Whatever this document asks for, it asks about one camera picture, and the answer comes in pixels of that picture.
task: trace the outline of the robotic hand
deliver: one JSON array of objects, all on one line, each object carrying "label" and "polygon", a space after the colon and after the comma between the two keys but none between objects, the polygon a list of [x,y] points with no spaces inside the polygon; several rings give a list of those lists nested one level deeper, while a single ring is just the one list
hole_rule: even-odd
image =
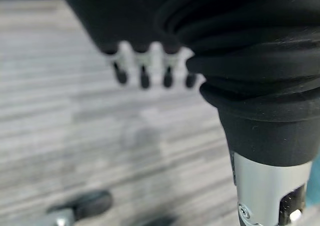
[{"label": "robotic hand", "polygon": [[140,54],[153,41],[190,48],[228,141],[240,224],[301,216],[320,145],[320,0],[66,1],[105,54],[123,40]]}]

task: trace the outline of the metal bracket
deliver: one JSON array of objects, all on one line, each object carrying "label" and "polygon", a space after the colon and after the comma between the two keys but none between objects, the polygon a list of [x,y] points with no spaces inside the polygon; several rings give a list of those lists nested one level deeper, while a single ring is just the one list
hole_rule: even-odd
[{"label": "metal bracket", "polygon": [[63,209],[34,220],[19,220],[8,226],[74,226],[75,218],[71,209]]}]

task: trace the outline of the floor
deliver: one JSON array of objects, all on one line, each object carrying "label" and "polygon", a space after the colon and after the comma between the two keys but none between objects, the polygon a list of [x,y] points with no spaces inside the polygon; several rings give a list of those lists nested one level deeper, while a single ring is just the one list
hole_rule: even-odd
[{"label": "floor", "polygon": [[[120,86],[62,0],[2,0],[0,7],[0,225],[108,189],[114,205],[77,226],[138,226],[162,215],[177,226],[238,226],[227,143],[215,108],[184,87],[141,90],[132,52]],[[301,225],[315,226],[319,209]]]}]

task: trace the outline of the silver metal tube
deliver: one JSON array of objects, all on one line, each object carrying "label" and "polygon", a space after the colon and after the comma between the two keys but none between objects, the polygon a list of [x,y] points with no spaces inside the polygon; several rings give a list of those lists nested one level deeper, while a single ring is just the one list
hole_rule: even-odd
[{"label": "silver metal tube", "polygon": [[270,166],[234,153],[238,210],[245,225],[277,226],[282,198],[307,185],[311,166]]}]

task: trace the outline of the screw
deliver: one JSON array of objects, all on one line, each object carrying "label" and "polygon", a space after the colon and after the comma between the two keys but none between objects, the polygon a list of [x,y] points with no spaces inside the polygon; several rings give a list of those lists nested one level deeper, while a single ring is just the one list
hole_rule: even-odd
[{"label": "screw", "polygon": [[245,217],[246,219],[250,218],[250,214],[245,206],[243,206],[242,204],[239,203],[238,209],[239,209],[240,214],[242,214],[243,217]]},{"label": "screw", "polygon": [[68,226],[67,224],[67,220],[64,218],[57,218],[57,220],[55,221],[55,226]]}]

